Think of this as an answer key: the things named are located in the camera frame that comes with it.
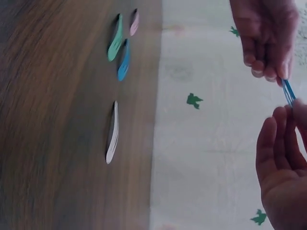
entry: hand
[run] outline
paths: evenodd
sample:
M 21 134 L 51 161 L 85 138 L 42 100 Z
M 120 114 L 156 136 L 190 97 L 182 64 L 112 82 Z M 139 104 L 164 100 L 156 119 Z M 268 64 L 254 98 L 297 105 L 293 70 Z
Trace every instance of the hand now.
M 299 13 L 294 0 L 230 0 L 245 65 L 281 85 L 292 73 Z
M 307 163 L 297 144 L 298 127 L 307 148 L 307 105 L 295 100 L 263 123 L 256 170 L 261 199 L 275 230 L 307 229 Z

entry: hair clip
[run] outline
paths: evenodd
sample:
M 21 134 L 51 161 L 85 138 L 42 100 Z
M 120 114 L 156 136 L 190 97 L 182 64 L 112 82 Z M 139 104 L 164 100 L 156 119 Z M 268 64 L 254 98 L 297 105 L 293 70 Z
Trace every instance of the hair clip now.
M 130 64 L 130 46 L 129 46 L 129 40 L 126 39 L 124 41 L 124 48 L 125 48 L 125 54 L 124 54 L 124 58 L 123 61 L 117 71 L 117 77 L 119 81 L 124 80 L 124 78 L 127 75 L 128 72 L 128 68 L 129 68 L 129 64 Z
M 283 84 L 283 92 L 284 92 L 284 95 L 286 96 L 286 100 L 288 104 L 292 107 L 292 103 L 296 99 L 296 97 L 291 89 L 291 86 L 288 80 L 282 79 L 282 84 Z
M 115 32 L 115 36 L 113 41 L 107 51 L 107 59 L 109 61 L 113 61 L 119 51 L 121 46 L 121 42 L 123 40 L 123 16 L 120 13 L 117 18 L 117 30 Z

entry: fingernail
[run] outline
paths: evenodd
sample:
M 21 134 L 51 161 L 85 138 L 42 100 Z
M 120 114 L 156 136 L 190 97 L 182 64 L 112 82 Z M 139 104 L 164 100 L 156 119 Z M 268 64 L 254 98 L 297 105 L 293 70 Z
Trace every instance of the fingernail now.
M 256 74 L 262 74 L 262 71 L 261 71 L 261 70 L 254 70 L 254 69 L 252 69 L 252 71 L 253 71 L 254 73 L 256 73 Z
M 252 64 L 248 62 L 248 60 L 252 59 L 252 57 L 250 55 L 245 55 L 244 56 L 244 64 L 247 66 L 247 67 L 251 67 Z
M 276 78 L 265 77 L 265 80 L 267 80 L 269 82 L 276 82 Z
M 284 62 L 282 65 L 282 76 L 280 76 L 282 79 L 288 79 L 288 73 L 289 73 L 289 69 L 288 69 L 288 63 Z

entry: wood grain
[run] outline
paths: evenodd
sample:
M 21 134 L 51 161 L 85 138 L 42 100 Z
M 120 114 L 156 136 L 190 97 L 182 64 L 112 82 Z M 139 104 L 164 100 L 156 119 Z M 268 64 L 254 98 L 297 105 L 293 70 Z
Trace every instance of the wood grain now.
M 118 13 L 131 45 L 123 82 L 120 56 L 106 57 Z M 0 2 L 1 230 L 148 229 L 161 18 L 160 0 Z

